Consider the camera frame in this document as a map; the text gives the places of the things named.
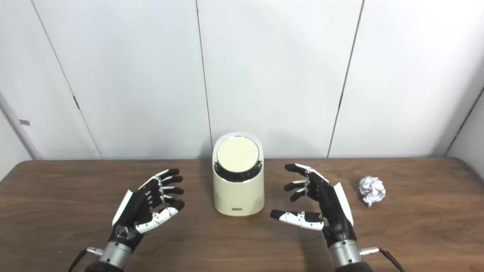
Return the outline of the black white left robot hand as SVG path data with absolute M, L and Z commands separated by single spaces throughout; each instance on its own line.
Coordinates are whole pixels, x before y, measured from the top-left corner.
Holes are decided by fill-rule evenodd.
M 146 232 L 177 215 L 185 207 L 183 200 L 171 196 L 184 193 L 172 185 L 183 181 L 179 172 L 177 168 L 166 169 L 153 175 L 138 190 L 128 190 L 112 221 L 108 241 L 127 246 L 133 252 Z

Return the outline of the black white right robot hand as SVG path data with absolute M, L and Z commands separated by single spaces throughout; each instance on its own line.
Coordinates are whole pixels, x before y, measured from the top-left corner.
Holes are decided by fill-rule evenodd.
M 289 200 L 295 202 L 307 196 L 318 203 L 320 212 L 273 209 L 271 218 L 297 227 L 321 231 L 328 247 L 344 240 L 357 241 L 351 209 L 341 184 L 332 185 L 327 178 L 309 166 L 293 163 L 286 164 L 284 168 L 305 177 L 284 186 L 286 192 L 294 190 Z

